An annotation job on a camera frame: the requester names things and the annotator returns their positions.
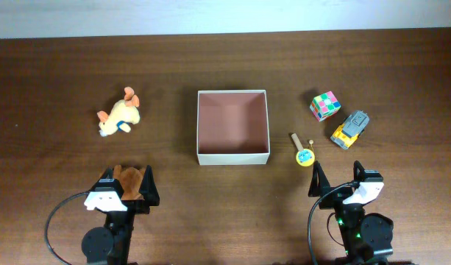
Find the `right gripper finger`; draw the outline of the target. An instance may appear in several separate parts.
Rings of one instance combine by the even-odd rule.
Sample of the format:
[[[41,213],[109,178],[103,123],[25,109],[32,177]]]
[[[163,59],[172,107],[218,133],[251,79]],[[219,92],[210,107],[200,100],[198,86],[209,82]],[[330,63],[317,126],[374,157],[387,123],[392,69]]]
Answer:
[[[364,181],[366,179],[365,168],[356,160],[353,166],[354,181]]]
[[[331,191],[330,183],[322,169],[321,164],[316,160],[313,163],[312,179],[308,191],[309,197],[322,197]]]

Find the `yellow plush rabbit toy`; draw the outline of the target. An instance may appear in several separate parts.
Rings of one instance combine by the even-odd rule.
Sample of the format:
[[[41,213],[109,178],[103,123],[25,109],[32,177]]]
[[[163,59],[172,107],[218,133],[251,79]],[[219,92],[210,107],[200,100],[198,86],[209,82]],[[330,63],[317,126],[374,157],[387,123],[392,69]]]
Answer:
[[[129,133],[131,131],[130,124],[137,124],[141,117],[138,108],[140,100],[131,87],[124,88],[124,98],[117,101],[110,113],[99,111],[99,134],[102,137],[112,135],[116,132],[123,131]]]

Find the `white cardboard box red interior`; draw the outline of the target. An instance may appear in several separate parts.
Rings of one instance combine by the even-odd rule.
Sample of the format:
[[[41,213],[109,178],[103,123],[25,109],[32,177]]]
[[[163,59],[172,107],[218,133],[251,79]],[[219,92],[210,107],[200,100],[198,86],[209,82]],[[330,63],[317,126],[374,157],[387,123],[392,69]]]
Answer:
[[[197,92],[199,165],[265,165],[270,153],[265,90]]]

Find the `yellow grey toy truck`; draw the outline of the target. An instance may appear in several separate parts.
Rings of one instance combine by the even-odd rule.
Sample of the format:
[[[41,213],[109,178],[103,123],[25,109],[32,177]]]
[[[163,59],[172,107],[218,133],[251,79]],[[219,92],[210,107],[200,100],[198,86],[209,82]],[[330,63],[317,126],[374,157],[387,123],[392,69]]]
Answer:
[[[348,150],[364,132],[368,123],[369,116],[362,110],[355,110],[337,127],[330,140]]]

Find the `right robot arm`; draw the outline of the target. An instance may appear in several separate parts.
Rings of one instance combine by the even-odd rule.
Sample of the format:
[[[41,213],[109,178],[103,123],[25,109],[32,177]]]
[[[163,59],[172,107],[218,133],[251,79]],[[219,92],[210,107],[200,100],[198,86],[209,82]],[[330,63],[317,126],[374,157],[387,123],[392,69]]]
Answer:
[[[332,209],[342,238],[345,256],[337,264],[387,264],[393,254],[391,246],[394,223],[379,213],[366,213],[364,207],[380,195],[383,176],[365,169],[359,161],[353,165],[353,180],[332,187],[318,161],[308,192],[317,198],[308,215],[307,240],[312,262],[317,263],[311,241],[311,222],[317,208]]]

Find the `multicoloured puzzle cube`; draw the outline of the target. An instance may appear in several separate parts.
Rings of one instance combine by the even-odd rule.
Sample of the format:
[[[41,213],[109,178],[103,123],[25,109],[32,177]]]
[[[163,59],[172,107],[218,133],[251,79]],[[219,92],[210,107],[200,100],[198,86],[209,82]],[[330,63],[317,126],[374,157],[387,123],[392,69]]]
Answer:
[[[328,91],[315,96],[309,108],[317,121],[324,121],[340,110],[341,103],[337,100],[332,91]]]

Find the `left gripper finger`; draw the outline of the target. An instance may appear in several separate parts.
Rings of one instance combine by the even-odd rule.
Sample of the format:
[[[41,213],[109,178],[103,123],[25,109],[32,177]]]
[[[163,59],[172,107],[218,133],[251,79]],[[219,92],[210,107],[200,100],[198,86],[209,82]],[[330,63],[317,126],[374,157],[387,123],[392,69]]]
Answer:
[[[98,180],[98,191],[114,191],[123,194],[124,189],[118,179],[114,178],[113,169],[106,169]]]
[[[145,168],[145,172],[143,173],[139,193],[143,196],[143,200],[148,206],[158,206],[160,204],[160,196],[155,185],[152,167],[150,165]]]

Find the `brown plush toy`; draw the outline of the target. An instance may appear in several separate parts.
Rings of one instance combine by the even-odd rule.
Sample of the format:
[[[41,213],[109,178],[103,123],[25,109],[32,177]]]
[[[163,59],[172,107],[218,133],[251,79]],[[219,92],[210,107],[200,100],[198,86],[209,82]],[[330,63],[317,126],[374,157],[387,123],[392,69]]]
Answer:
[[[121,165],[114,166],[113,177],[120,182],[124,190],[121,201],[143,199],[143,195],[140,194],[139,189],[145,171],[145,168],[136,169],[134,167],[123,168]]]

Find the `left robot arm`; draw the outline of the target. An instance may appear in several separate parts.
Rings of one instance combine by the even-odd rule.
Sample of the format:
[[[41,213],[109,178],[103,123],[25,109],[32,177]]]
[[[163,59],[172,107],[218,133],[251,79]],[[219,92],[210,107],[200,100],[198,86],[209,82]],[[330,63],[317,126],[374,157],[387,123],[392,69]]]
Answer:
[[[104,225],[89,230],[82,239],[88,264],[127,264],[137,215],[160,204],[152,167],[108,168],[88,191],[84,205],[106,215]]]

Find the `yellow wooden rattle drum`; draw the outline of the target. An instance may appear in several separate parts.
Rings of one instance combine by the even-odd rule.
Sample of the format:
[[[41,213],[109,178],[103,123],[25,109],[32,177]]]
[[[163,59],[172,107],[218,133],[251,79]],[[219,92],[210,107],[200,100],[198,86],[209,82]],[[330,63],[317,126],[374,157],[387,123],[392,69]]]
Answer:
[[[312,166],[316,159],[313,151],[311,149],[303,147],[303,145],[296,133],[291,134],[291,139],[293,140],[293,142],[297,148],[296,162],[300,166],[305,166],[305,167]]]

